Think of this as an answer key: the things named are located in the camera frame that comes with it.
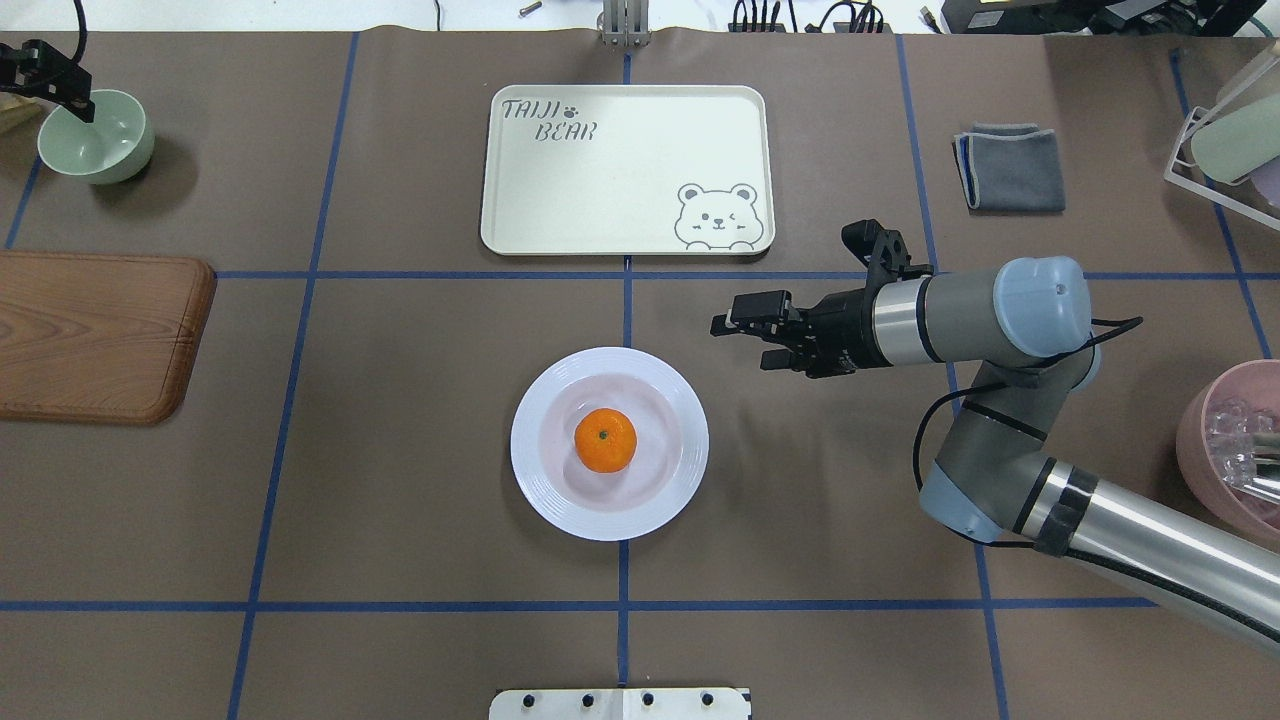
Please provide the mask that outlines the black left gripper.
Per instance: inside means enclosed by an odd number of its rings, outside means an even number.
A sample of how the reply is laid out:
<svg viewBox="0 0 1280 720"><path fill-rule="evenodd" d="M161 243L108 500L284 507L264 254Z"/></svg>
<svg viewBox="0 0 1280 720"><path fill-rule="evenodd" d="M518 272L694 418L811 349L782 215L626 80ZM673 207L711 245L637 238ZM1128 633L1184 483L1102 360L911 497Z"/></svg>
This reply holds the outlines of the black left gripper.
<svg viewBox="0 0 1280 720"><path fill-rule="evenodd" d="M95 120L92 76L70 68L70 60L42 40L19 47L1 44L1 91L55 102L86 124Z"/></svg>

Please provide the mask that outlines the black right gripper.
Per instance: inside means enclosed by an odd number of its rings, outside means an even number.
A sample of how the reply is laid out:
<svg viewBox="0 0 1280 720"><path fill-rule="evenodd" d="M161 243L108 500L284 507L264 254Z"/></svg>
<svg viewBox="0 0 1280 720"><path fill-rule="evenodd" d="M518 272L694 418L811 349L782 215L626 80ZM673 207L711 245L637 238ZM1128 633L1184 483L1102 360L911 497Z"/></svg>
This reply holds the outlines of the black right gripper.
<svg viewBox="0 0 1280 720"><path fill-rule="evenodd" d="M760 369L813 379L933 363L923 320L933 266L911 263L901 233L874 219L845 225L841 240L867 268L863 288L827 295L801 313L786 290L741 293L713 316L710 334L783 340L803 328L800 348L764 351Z"/></svg>

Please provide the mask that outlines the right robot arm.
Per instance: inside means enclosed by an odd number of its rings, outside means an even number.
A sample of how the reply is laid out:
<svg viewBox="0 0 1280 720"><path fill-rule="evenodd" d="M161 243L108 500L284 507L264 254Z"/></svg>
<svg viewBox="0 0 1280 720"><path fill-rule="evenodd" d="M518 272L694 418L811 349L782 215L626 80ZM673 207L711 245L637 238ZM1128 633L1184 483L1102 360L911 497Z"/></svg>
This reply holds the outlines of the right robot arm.
<svg viewBox="0 0 1280 720"><path fill-rule="evenodd" d="M764 370L812 379L936 363L979 363L927 470L922 510L975 544L1088 568L1175 612L1277 652L1277 555L1044 451L1069 395L1100 369L1103 342L1137 319L1098 320L1071 258L1019 258L938 274L897 231L845 225L867 283L799 307L788 291L742 293L716 337L771 343Z"/></svg>

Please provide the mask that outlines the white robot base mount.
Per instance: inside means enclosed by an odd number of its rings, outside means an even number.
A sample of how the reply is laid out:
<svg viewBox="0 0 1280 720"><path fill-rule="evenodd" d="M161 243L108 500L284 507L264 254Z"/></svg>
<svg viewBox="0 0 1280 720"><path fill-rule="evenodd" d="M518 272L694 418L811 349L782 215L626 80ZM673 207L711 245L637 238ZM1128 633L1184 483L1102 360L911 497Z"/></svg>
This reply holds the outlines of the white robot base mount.
<svg viewBox="0 0 1280 720"><path fill-rule="evenodd" d="M502 691L489 719L751 719L750 691L732 687Z"/></svg>

